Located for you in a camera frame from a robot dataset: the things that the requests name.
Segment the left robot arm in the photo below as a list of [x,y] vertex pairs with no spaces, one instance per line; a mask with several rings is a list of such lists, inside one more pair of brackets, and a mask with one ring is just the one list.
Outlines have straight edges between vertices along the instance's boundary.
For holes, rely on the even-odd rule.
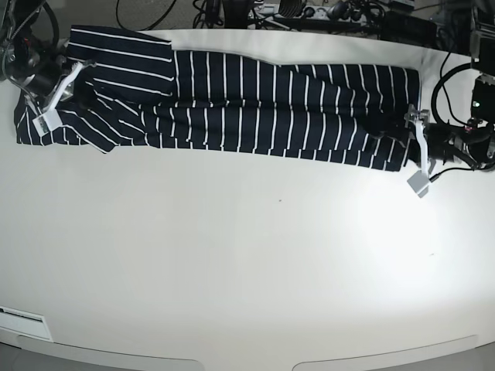
[[[473,171],[494,169],[494,3],[492,1],[464,1],[462,7],[449,10],[451,17],[461,13],[461,22],[452,22],[447,29],[434,22],[421,20],[408,13],[391,9],[377,23],[377,34],[387,41],[439,45],[444,50],[468,53],[470,62],[440,70],[439,82],[434,86],[429,111],[414,111],[411,118],[422,128],[415,138],[420,157],[459,160]],[[438,97],[445,94],[446,83],[455,75],[475,70],[470,117],[455,124],[441,119]]]

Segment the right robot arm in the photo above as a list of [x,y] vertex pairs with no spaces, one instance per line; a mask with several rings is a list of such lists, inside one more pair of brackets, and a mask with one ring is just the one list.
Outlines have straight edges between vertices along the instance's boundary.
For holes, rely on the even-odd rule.
[[[48,15],[52,37],[42,40],[33,33],[32,25],[39,14]],[[7,80],[21,90],[27,104],[36,113],[47,111],[60,93],[61,102],[73,102],[86,107],[91,92],[76,71],[94,67],[91,60],[69,60],[68,42],[60,38],[55,13],[46,1],[1,2],[1,80]]]

